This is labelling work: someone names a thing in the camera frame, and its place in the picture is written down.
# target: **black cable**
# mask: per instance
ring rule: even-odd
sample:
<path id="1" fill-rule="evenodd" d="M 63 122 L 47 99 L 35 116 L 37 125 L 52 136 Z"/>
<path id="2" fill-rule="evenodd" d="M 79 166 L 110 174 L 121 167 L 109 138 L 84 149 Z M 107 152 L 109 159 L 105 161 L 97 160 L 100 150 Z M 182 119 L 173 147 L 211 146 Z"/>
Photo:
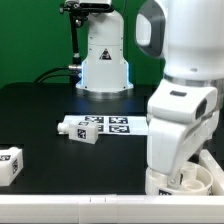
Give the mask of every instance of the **black cable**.
<path id="1" fill-rule="evenodd" d="M 74 73 L 71 73 L 71 74 L 60 74 L 60 75 L 49 75 L 47 77 L 44 77 L 43 79 L 41 79 L 39 81 L 39 83 L 43 83 L 45 80 L 47 79 L 50 79 L 50 78 L 57 78 L 57 77 L 69 77 L 69 78 L 77 78 L 77 79 L 80 79 L 78 74 L 75 75 Z"/>
<path id="2" fill-rule="evenodd" d="M 127 9 L 127 3 L 128 3 L 128 1 L 127 1 L 127 0 L 124 0 L 124 6 L 123 6 L 122 13 L 121 13 L 122 16 L 124 16 L 124 14 L 125 14 L 125 12 L 126 12 L 126 9 Z"/>
<path id="3" fill-rule="evenodd" d="M 44 72 L 42 75 L 38 76 L 35 80 L 34 83 L 38 83 L 42 78 L 44 78 L 45 76 L 53 73 L 53 72 L 57 72 L 57 71 L 61 71 L 61 70 L 68 70 L 68 66 L 62 66 L 62 67 L 58 67 L 58 68 L 53 68 L 51 70 L 48 70 L 46 72 Z"/>
<path id="4" fill-rule="evenodd" d="M 73 64 L 81 65 L 82 62 L 81 62 L 81 57 L 79 55 L 77 27 L 76 27 L 76 22 L 74 20 L 72 13 L 69 14 L 69 18 L 70 18 L 70 26 L 71 26 L 71 33 L 72 33 L 72 50 L 73 50 L 72 62 Z"/>

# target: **black tabletop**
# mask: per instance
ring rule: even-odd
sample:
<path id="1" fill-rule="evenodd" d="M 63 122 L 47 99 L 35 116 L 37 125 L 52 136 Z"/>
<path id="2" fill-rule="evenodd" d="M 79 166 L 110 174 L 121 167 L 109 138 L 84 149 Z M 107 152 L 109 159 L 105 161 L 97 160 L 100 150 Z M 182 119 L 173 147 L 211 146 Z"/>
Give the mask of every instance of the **black tabletop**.
<path id="1" fill-rule="evenodd" d="M 23 148 L 24 169 L 1 194 L 145 194 L 146 137 L 100 135 L 95 145 L 58 135 L 65 115 L 145 116 L 153 89 L 116 100 L 77 95 L 67 84 L 0 90 L 0 148 Z"/>

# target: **white block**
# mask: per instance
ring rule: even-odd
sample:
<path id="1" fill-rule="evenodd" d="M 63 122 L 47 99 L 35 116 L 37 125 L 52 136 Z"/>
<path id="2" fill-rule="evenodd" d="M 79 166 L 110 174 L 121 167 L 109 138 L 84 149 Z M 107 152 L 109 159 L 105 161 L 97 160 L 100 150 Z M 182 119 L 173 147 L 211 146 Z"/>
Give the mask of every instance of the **white block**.
<path id="1" fill-rule="evenodd" d="M 22 169 L 22 149 L 0 150 L 0 186 L 9 186 Z"/>
<path id="2" fill-rule="evenodd" d="M 69 139 L 95 144 L 98 139 L 98 124 L 78 121 L 69 125 Z"/>

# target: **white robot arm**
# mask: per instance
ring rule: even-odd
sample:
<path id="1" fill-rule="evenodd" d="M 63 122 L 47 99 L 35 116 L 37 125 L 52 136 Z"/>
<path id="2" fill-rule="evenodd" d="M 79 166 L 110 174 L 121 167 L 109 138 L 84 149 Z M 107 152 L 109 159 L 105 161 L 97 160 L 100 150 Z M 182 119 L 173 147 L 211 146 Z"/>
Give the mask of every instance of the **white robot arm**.
<path id="1" fill-rule="evenodd" d="M 76 84 L 77 92 L 100 99 L 129 94 L 133 84 L 123 57 L 124 20 L 112 0 L 66 0 L 61 11 L 70 12 L 73 36 L 77 36 L 74 29 L 88 20 L 88 55 L 82 63 L 79 60 L 82 77 Z M 77 53 L 77 38 L 73 42 Z"/>
<path id="2" fill-rule="evenodd" d="M 137 17 L 138 46 L 166 60 L 164 78 L 148 102 L 147 161 L 169 177 L 172 188 L 181 183 L 181 166 L 217 128 L 224 83 L 223 21 L 223 0 L 152 0 Z"/>

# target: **green wall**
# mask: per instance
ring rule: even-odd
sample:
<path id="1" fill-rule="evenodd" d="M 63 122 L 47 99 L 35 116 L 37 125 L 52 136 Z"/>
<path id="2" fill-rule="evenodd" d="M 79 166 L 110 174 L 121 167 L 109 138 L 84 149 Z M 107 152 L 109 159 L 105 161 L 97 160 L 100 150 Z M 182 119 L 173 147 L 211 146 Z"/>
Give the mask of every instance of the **green wall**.
<path id="1" fill-rule="evenodd" d="M 145 56 L 134 41 L 136 15 L 144 2 L 128 0 L 124 56 L 134 84 L 158 84 L 163 62 Z M 64 0 L 0 0 L 0 88 L 13 82 L 32 82 L 46 70 L 71 63 L 69 17 L 59 14 L 60 3 Z M 113 5 L 121 12 L 124 1 L 113 0 Z M 82 59 L 87 51 L 86 31 L 86 26 L 79 29 Z"/>

